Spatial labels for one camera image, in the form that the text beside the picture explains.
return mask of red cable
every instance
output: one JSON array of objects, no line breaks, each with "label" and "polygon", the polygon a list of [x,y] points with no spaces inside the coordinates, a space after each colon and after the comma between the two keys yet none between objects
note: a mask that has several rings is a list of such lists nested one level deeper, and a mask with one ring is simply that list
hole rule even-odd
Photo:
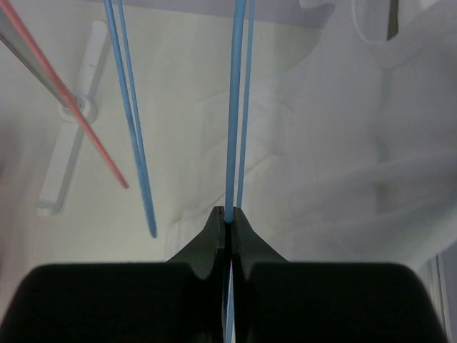
[{"label": "red cable", "polygon": [[18,33],[21,35],[22,39],[26,42],[32,54],[35,55],[36,60],[43,67],[44,71],[48,74],[49,78],[54,83],[54,86],[57,88],[62,98],[68,104],[68,107],[73,112],[79,125],[82,126],[82,128],[86,132],[87,137],[91,140],[92,144],[95,146],[95,149],[100,153],[101,157],[108,165],[108,167],[111,169],[114,176],[119,180],[123,188],[128,188],[129,184],[127,184],[127,181],[125,180],[124,176],[119,171],[113,159],[108,155],[108,152],[106,151],[103,144],[100,142],[100,139],[97,137],[97,135],[95,135],[95,132],[91,128],[91,125],[87,122],[87,120],[79,111],[79,108],[76,105],[70,91],[66,88],[62,80],[60,80],[59,75],[57,75],[57,73],[52,68],[52,65],[44,56],[43,52],[40,50],[38,44],[35,42],[29,30],[26,28],[21,18],[19,18],[19,15],[16,13],[14,7],[11,5],[9,0],[0,0],[0,7],[6,13],[10,22],[14,25]]}]

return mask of white surface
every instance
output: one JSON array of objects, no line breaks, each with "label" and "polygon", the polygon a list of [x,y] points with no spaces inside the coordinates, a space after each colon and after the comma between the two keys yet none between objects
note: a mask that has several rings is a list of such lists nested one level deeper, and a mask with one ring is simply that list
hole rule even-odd
[{"label": "white surface", "polygon": [[[106,24],[102,21],[94,21],[76,83],[76,96],[83,105],[81,114],[90,124],[93,124],[97,116],[93,97],[104,67],[108,42]],[[64,204],[84,132],[69,108],[64,108],[62,104],[58,104],[58,109],[64,122],[57,136],[43,188],[35,204],[36,213],[47,217],[59,213]]]},{"label": "white surface", "polygon": [[[102,4],[12,2],[73,90],[91,22],[105,18]],[[0,146],[0,158],[5,159],[8,170],[0,180],[0,220],[6,240],[1,307],[20,279],[40,264],[165,258],[166,228],[183,210],[190,151],[198,141],[201,117],[194,111],[195,104],[229,87],[233,21],[151,9],[125,10],[159,237],[151,238],[144,217],[112,51],[96,95],[99,116],[94,130],[131,188],[126,191],[118,185],[84,139],[64,210],[43,218],[35,215],[34,202],[61,120],[55,99],[0,46],[0,141],[5,137],[3,130],[11,136]],[[257,24],[255,35],[254,81],[290,69],[318,38],[317,31],[265,23]]]},{"label": "white surface", "polygon": [[[287,259],[418,269],[457,239],[457,2],[386,41],[389,5],[337,1],[311,54],[251,87],[243,210]],[[228,98],[199,104],[170,256],[224,203]]]}]

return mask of blue tube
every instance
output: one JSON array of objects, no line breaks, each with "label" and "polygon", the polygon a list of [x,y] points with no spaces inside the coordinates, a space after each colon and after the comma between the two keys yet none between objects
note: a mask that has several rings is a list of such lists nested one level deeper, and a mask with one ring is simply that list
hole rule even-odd
[{"label": "blue tube", "polygon": [[248,55],[246,57],[246,80],[244,82],[243,126],[241,128],[240,167],[238,173],[238,192],[236,207],[243,204],[244,165],[246,164],[246,138],[248,134],[249,91],[251,89],[252,45],[254,37],[254,12],[256,0],[249,0]]},{"label": "blue tube", "polygon": [[233,221],[233,201],[235,194],[236,136],[238,130],[238,103],[240,99],[241,48],[243,43],[244,14],[246,0],[236,0],[231,43],[230,101],[228,106],[228,142],[226,170],[226,203],[224,220]]},{"label": "blue tube", "polygon": [[121,87],[122,100],[124,102],[124,110],[126,112],[127,124],[129,126],[129,133],[131,145],[134,151],[136,171],[138,173],[139,184],[141,188],[141,196],[143,197],[143,205],[146,212],[146,219],[151,231],[152,237],[156,237],[156,222],[154,218],[154,211],[150,207],[150,201],[147,199],[148,192],[146,191],[146,176],[144,175],[143,168],[141,168],[141,157],[139,153],[138,140],[136,137],[134,118],[131,113],[129,91],[127,89],[126,75],[124,72],[124,65],[122,63],[121,47],[119,45],[119,37],[117,34],[116,21],[114,20],[113,4],[111,0],[104,0],[106,17],[108,19],[109,31],[111,34],[111,41],[113,44],[114,58],[116,60],[117,72],[119,76],[119,83]]},{"label": "blue tube", "polygon": [[151,227],[151,225],[149,225],[149,229],[151,230],[152,237],[156,238],[157,237],[156,216],[154,214],[154,202],[152,200],[151,185],[149,184],[148,164],[146,161],[146,153],[144,152],[143,133],[141,132],[141,122],[140,122],[140,114],[139,114],[139,110],[138,110],[138,101],[136,100],[134,70],[131,65],[129,39],[127,37],[126,20],[125,20],[125,16],[124,16],[124,6],[122,4],[122,0],[119,0],[119,16],[121,18],[122,39],[124,40],[124,47],[125,47],[125,51],[126,51],[127,71],[129,73],[129,81],[130,81],[131,101],[132,101],[132,104],[134,105],[136,138],[138,139],[138,148],[139,148],[140,160],[141,160],[141,170],[144,175],[144,181],[146,182],[144,184],[144,188],[145,188],[145,192],[146,192],[146,200],[148,202],[149,211],[151,212],[151,216],[152,216],[151,221],[154,223],[153,227]]}]

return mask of white wall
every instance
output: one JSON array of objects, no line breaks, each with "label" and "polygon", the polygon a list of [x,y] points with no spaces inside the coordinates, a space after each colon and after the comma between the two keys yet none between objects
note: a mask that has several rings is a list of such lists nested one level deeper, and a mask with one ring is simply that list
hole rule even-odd
[{"label": "white wall", "polygon": [[[90,23],[102,4],[12,1],[56,70],[73,88]],[[66,207],[38,217],[36,201],[59,129],[57,102],[0,46],[0,228],[5,248],[0,306],[33,267],[52,262],[153,261],[164,258],[166,228],[184,205],[189,152],[198,141],[198,100],[229,87],[231,19],[126,7],[139,108],[159,238],[150,237],[112,52],[96,103],[94,129],[125,173],[123,190],[84,140]],[[253,78],[302,60],[318,32],[278,24],[256,27]]]}]

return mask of white mount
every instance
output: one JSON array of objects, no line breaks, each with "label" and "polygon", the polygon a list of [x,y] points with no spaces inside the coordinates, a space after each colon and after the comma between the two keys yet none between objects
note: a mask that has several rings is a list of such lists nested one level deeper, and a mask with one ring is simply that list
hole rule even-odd
[{"label": "white mount", "polygon": [[[103,21],[94,21],[76,85],[79,108],[90,124],[93,124],[97,116],[93,97],[99,85],[108,48],[106,24]],[[64,123],[57,136],[43,188],[35,203],[36,213],[47,217],[59,213],[64,204],[84,135],[84,130],[77,124],[69,109],[59,105],[58,112]]]}]

